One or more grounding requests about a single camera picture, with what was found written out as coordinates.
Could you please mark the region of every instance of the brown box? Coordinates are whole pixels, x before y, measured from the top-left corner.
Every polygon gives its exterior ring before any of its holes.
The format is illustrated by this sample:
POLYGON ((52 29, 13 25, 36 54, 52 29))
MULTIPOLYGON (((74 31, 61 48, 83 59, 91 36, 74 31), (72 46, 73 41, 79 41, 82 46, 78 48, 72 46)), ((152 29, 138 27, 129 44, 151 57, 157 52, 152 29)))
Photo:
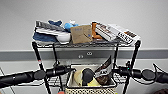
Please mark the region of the brown box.
POLYGON ((71 27, 71 35, 73 44, 86 43, 91 42, 93 40, 91 25, 71 27))

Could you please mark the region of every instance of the blue cloth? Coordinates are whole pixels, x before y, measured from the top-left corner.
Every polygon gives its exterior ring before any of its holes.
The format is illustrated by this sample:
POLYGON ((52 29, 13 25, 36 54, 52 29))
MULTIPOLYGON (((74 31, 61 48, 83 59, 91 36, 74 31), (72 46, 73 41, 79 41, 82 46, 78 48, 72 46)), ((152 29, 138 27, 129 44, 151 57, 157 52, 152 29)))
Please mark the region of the blue cloth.
POLYGON ((56 26, 60 26, 60 25, 62 24, 61 21, 54 22, 54 21, 49 20, 48 22, 49 22, 50 24, 56 25, 56 26))
POLYGON ((64 25, 64 28, 66 29, 66 30, 68 30, 68 32, 70 33, 71 32, 71 30, 70 30, 70 28, 71 27, 75 27, 75 26, 78 26, 78 24, 71 24, 71 23, 65 23, 65 25, 64 25))
POLYGON ((38 32, 34 32, 33 39, 44 42, 58 42, 54 35, 42 34, 38 32))

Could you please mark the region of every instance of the black object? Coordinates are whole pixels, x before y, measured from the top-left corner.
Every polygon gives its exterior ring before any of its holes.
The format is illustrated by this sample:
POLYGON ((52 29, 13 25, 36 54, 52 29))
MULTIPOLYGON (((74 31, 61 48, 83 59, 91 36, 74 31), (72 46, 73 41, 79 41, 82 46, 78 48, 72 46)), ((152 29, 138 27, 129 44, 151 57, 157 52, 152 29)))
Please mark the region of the black object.
POLYGON ((57 66, 56 68, 44 70, 37 70, 35 72, 23 72, 12 75, 0 76, 0 88, 18 85, 21 83, 30 83, 34 80, 42 80, 44 78, 50 78, 54 76, 63 75, 67 72, 70 72, 72 69, 68 66, 57 66))
POLYGON ((93 80, 93 77, 94 72, 89 68, 85 68, 82 71, 82 86, 87 86, 87 84, 93 80))
POLYGON ((155 81, 158 83, 168 84, 168 73, 165 72, 153 72, 152 70, 145 69, 142 72, 138 69, 128 70, 128 67, 119 67, 118 69, 112 69, 113 73, 118 73, 120 76, 129 76, 133 78, 143 78, 145 81, 155 81))

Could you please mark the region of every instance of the black metal shelf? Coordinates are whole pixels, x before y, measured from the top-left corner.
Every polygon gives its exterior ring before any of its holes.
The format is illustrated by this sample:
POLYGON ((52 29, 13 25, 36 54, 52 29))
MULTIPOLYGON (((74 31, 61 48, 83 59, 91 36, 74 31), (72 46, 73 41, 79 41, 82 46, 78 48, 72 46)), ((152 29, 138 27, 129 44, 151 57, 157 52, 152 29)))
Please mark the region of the black metal shelf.
POLYGON ((116 39, 111 42, 108 41, 93 41, 88 43, 78 43, 73 44, 72 42, 68 44, 60 44, 59 42, 47 43, 47 42, 36 42, 38 48, 86 48, 86 47, 131 47, 131 45, 116 39))
MULTIPOLYGON (((36 42, 36 41, 32 42, 32 46, 33 46, 33 49, 36 53, 36 57, 37 57, 38 61, 41 61, 38 48, 53 48, 54 57, 55 57, 55 61, 56 61, 54 66, 57 66, 59 64, 59 61, 57 60, 57 54, 56 54, 55 48, 115 47, 116 50, 115 50, 115 53, 114 53, 113 69, 115 69, 115 65, 116 65, 118 47, 135 47, 134 52, 133 52, 133 56, 132 56, 132 60, 131 60, 130 70, 134 66, 134 62, 135 62, 136 55, 137 55, 138 49, 140 47, 140 44, 141 44, 141 42, 140 42, 140 40, 138 40, 135 43, 134 46, 130 46, 130 45, 126 44, 125 42, 123 42, 121 40, 118 40, 118 39, 116 39, 114 41, 111 41, 111 42, 108 42, 108 41, 93 41, 93 42, 90 42, 90 43, 82 43, 82 44, 72 44, 72 42, 70 42, 69 44, 44 43, 44 42, 36 42)), ((59 86, 61 88, 61 90, 63 90, 64 85, 62 83, 61 76, 58 76, 58 77, 59 77, 60 85, 54 84, 54 85, 48 85, 48 86, 59 86)), ((119 75, 115 74, 113 78, 114 78, 114 80, 116 80, 116 82, 118 84, 125 84, 124 91, 123 91, 123 94, 125 94, 127 86, 129 84, 130 77, 120 77, 119 75)))

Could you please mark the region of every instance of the folded clothing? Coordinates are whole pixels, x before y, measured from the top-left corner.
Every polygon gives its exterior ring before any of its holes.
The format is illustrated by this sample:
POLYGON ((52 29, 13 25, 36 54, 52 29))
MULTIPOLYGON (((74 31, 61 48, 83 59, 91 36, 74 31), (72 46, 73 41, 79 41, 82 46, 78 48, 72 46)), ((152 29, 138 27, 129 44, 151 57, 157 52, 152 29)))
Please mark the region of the folded clothing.
POLYGON ((33 39, 44 42, 58 42, 54 35, 42 34, 37 32, 34 32, 33 39))

